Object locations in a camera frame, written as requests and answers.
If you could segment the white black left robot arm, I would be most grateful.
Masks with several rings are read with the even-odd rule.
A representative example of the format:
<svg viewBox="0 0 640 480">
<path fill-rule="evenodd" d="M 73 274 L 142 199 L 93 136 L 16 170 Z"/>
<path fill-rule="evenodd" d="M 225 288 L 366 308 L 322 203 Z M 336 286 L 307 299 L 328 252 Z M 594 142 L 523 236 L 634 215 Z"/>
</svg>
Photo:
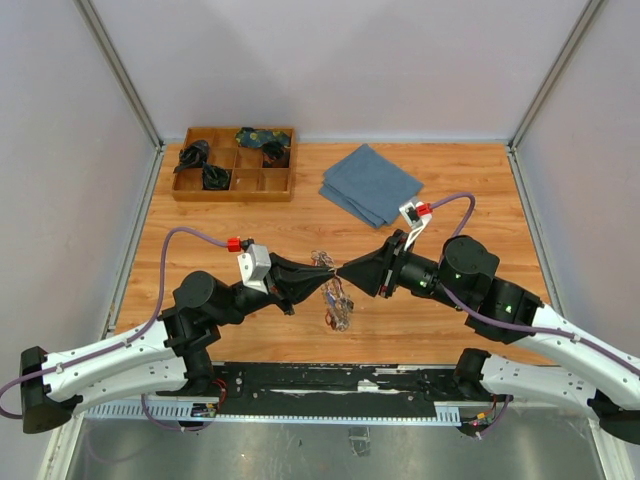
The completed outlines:
<svg viewBox="0 0 640 480">
<path fill-rule="evenodd" d="M 22 429 L 37 434 L 62 426 L 96 405 L 144 394 L 207 393 L 215 382 L 207 348 L 226 325 L 275 305 L 291 315 L 321 285 L 329 267 L 304 265 L 275 253 L 264 263 L 239 257 L 242 280 L 227 285 L 205 271 L 184 278 L 174 304 L 150 324 L 66 352 L 32 347 L 21 354 Z"/>
</svg>

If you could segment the metal disc with keyrings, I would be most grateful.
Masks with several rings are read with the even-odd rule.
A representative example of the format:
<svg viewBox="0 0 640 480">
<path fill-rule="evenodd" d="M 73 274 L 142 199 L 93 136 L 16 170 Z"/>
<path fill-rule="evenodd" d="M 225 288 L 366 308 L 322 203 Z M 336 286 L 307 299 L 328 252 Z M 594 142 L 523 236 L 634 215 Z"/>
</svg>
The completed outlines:
<svg viewBox="0 0 640 480">
<path fill-rule="evenodd" d="M 312 251 L 311 259 L 314 266 L 336 271 L 334 260 L 326 251 Z M 332 277 L 320 287 L 320 291 L 326 305 L 325 323 L 334 331 L 345 332 L 351 325 L 354 302 L 345 292 L 341 279 Z"/>
</svg>

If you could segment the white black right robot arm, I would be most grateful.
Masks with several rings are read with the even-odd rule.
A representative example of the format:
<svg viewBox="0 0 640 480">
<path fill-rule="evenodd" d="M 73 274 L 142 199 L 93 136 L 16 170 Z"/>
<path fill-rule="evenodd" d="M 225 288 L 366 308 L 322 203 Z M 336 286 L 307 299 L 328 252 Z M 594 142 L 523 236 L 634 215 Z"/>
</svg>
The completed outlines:
<svg viewBox="0 0 640 480">
<path fill-rule="evenodd" d="M 383 246 L 337 271 L 371 297 L 399 288 L 466 313 L 477 335 L 538 353 L 554 362 L 545 372 L 467 349 L 453 375 L 455 392 L 484 392 L 573 405 L 608 434 L 639 442 L 639 359 L 577 327 L 525 288 L 497 277 L 499 259 L 467 235 L 448 239 L 433 261 L 413 253 L 397 230 Z"/>
</svg>

